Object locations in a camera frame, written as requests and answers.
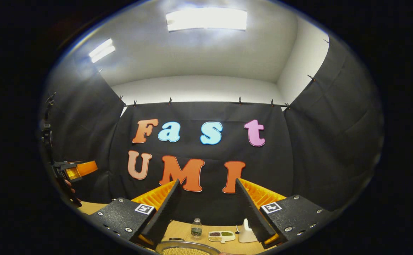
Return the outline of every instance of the black rubber-textured plate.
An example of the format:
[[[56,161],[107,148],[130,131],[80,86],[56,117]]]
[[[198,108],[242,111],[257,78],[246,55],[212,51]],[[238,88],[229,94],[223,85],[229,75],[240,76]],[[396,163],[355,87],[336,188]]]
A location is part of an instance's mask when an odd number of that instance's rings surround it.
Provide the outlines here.
[[[175,208],[180,202],[180,198],[181,185],[177,179],[159,210],[142,230],[142,236],[154,242],[155,245],[151,247],[152,249],[156,248],[156,245],[163,239]]]
[[[287,240],[313,231],[316,226],[323,224],[331,216],[331,212],[300,195],[264,205],[260,208],[260,212],[273,229]]]
[[[99,228],[130,240],[133,236],[139,235],[155,212],[152,206],[120,197],[90,215],[90,219]]]
[[[271,228],[271,225],[259,212],[249,194],[247,193],[245,187],[238,179],[236,179],[235,193],[238,197],[239,203],[243,208],[243,212],[247,221],[252,226],[252,231],[255,234],[258,242],[264,242],[271,236],[274,236],[276,232]]]

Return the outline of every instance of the white ceiling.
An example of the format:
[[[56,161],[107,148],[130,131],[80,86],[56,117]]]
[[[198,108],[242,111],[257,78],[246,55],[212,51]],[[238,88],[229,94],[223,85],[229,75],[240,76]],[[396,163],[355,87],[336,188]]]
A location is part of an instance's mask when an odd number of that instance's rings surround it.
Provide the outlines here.
[[[157,77],[218,75],[276,83],[297,34],[295,13],[266,0],[152,0],[123,10],[76,50],[88,53],[111,38],[116,50],[94,63],[110,86]],[[188,7],[247,10],[247,30],[168,32],[166,13]]]

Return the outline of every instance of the white appliance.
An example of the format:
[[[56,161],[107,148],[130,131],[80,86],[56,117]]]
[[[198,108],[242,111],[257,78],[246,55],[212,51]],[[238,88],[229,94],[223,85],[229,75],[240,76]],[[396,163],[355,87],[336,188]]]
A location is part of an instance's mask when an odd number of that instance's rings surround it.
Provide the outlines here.
[[[241,227],[241,230],[239,231],[238,241],[240,243],[250,243],[250,242],[257,241],[255,234],[252,232],[252,229],[249,227],[249,223],[247,222],[247,219],[244,219],[243,221],[243,225]]]

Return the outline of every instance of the white wall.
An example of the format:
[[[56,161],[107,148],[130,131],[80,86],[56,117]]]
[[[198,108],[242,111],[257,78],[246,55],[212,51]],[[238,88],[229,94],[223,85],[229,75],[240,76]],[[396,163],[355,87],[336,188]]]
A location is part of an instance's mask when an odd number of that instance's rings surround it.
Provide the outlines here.
[[[283,104],[281,93],[270,82],[227,77],[189,75],[145,79],[111,87],[123,102],[133,104],[169,102],[242,102]]]
[[[277,81],[284,103],[292,103],[322,65],[329,49],[329,36],[298,16],[298,33],[289,60]]]

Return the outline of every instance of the orange letter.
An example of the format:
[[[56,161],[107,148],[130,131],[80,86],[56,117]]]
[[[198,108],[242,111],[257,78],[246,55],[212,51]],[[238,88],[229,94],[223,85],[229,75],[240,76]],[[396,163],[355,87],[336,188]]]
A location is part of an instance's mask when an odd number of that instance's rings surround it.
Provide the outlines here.
[[[139,152],[129,151],[129,160],[128,160],[128,173],[135,179],[143,180],[147,177],[148,172],[148,161],[152,158],[151,154],[142,153],[142,170],[140,173],[136,172],[136,160]]]
[[[246,164],[241,161],[229,161],[224,166],[227,168],[227,185],[222,189],[222,192],[234,194],[235,180],[241,178],[241,171]]]
[[[158,119],[140,120],[137,124],[139,127],[137,128],[136,137],[134,137],[132,143],[144,143],[147,141],[145,135],[151,135],[153,126],[158,125]]]
[[[201,159],[190,159],[187,164],[181,170],[178,164],[177,158],[172,155],[165,155],[163,179],[159,182],[160,185],[164,185],[170,182],[170,178],[173,180],[179,179],[180,183],[183,183],[186,179],[186,184],[183,185],[183,189],[192,192],[201,192],[200,187],[200,170],[205,162]]]

